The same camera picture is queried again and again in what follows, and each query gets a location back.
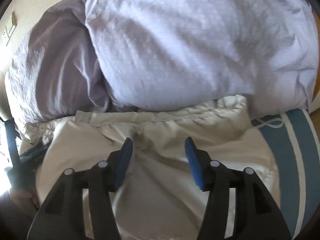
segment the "bed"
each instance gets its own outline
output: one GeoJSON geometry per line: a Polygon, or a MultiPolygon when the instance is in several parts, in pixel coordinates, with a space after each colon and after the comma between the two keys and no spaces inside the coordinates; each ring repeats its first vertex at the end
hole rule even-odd
{"type": "MultiPolygon", "coordinates": [[[[50,0],[51,4],[47,5],[51,6],[57,1],[60,0],[50,0]]],[[[312,6],[315,12],[319,10],[316,4],[312,6]]],[[[41,8],[35,18],[45,9],[41,8]]],[[[34,23],[34,21],[29,22],[28,27],[34,23]]],[[[16,40],[14,37],[12,39],[12,50],[15,50],[17,44],[21,42],[25,30],[17,30],[16,34],[16,40]]],[[[314,91],[315,98],[319,89],[318,77],[314,91]]],[[[8,106],[2,107],[6,112],[2,117],[9,118],[8,106]]],[[[297,236],[315,213],[320,200],[320,174],[317,172],[320,168],[320,145],[317,134],[306,110],[299,109],[255,119],[252,125],[260,130],[274,155],[279,169],[281,212],[291,235],[297,236]]]]}

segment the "pillow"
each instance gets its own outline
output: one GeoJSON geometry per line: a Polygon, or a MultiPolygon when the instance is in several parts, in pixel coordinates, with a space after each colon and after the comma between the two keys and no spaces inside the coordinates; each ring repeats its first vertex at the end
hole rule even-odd
{"type": "Polygon", "coordinates": [[[316,24],[304,0],[82,0],[117,107],[247,97],[252,119],[310,104],[316,24]]]}
{"type": "Polygon", "coordinates": [[[81,0],[57,3],[13,56],[5,85],[20,129],[26,122],[108,108],[109,96],[84,19],[81,0]]]}

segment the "wall outlet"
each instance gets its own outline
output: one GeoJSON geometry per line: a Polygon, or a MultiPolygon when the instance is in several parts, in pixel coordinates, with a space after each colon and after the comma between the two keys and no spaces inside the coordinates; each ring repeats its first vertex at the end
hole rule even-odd
{"type": "Polygon", "coordinates": [[[2,33],[2,39],[4,41],[4,44],[7,46],[10,39],[7,33],[7,27],[4,27],[4,32],[2,33]]]}

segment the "teal stripe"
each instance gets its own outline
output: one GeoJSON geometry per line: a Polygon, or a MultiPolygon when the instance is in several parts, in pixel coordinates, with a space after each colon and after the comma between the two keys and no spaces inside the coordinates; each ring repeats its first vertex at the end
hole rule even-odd
{"type": "MultiPolygon", "coordinates": [[[[281,118],[280,115],[265,116],[263,121],[272,118],[281,118]]],[[[252,121],[253,126],[261,124],[257,120],[252,121]]],[[[281,213],[288,225],[291,235],[294,235],[300,203],[300,188],[298,167],[292,144],[290,142],[287,128],[271,128],[267,125],[259,129],[268,143],[278,166],[280,195],[281,195],[281,213]]]]}
{"type": "Polygon", "coordinates": [[[302,227],[304,227],[320,202],[319,155],[308,120],[302,110],[288,111],[287,116],[299,143],[306,175],[306,209],[302,223],[302,227]]]}

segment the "bed sheet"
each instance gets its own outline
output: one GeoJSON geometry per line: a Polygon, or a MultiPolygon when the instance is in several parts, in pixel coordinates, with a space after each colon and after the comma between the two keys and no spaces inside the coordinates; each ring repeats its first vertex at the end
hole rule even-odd
{"type": "Polygon", "coordinates": [[[279,170],[281,212],[296,236],[320,201],[319,139],[306,110],[252,121],[271,148],[279,170]]]}

